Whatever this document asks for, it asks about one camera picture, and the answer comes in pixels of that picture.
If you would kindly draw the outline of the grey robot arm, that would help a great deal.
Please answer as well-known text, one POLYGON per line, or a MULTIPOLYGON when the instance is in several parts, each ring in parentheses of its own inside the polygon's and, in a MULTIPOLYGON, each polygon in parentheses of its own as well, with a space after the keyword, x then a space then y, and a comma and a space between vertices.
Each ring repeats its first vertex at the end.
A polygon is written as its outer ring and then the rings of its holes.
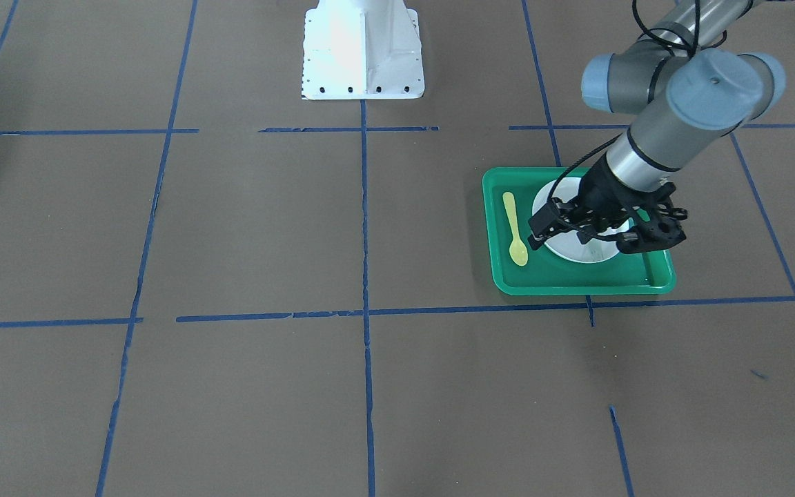
POLYGON ((592 155, 597 162, 564 200, 550 188, 528 220, 533 251, 574 233, 625 254, 684 242, 687 211, 673 204, 671 176, 717 139, 762 117, 783 96, 785 69, 763 53, 722 50, 727 28, 757 1, 681 1, 625 52, 594 57, 580 85, 585 104, 628 114, 628 129, 592 155))

